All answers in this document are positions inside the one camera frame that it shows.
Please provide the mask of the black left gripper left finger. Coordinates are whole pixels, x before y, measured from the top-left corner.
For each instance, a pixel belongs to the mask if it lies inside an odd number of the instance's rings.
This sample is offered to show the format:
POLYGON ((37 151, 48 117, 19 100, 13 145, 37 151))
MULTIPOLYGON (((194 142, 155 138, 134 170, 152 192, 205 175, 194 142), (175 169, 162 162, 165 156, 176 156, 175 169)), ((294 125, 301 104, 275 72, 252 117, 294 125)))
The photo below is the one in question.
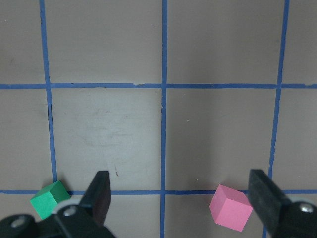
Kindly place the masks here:
POLYGON ((78 204, 62 205, 42 221, 15 214, 0 221, 2 238, 113 238, 104 226, 111 204, 108 171, 98 171, 78 204))

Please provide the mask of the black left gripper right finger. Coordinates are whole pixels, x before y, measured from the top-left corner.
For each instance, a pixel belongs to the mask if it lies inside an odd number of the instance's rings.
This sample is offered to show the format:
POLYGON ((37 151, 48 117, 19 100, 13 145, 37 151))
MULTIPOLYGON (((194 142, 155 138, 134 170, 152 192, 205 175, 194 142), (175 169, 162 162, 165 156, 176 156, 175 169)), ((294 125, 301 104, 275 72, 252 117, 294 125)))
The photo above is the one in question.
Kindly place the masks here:
POLYGON ((260 169, 251 169, 248 200, 272 238, 315 238, 317 207, 303 199, 290 199, 260 169))

